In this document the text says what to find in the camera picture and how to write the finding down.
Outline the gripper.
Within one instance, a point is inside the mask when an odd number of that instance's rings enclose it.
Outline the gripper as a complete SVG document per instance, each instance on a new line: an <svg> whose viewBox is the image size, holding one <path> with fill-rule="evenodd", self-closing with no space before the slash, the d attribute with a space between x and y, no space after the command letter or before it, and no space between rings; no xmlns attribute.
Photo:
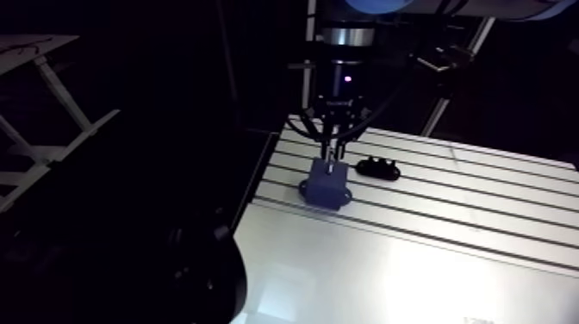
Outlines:
<svg viewBox="0 0 579 324"><path fill-rule="evenodd" d="M327 159L330 140L326 138L333 133L331 109L342 109L336 117L339 134L355 128L364 119L361 108L344 108L357 107L364 99L364 65L361 61L330 61L316 67L315 80L314 118L321 123L321 129L315 131L314 137L321 144L321 157ZM364 128L360 128L337 139L335 158L343 159L346 145L363 132Z"/></svg>

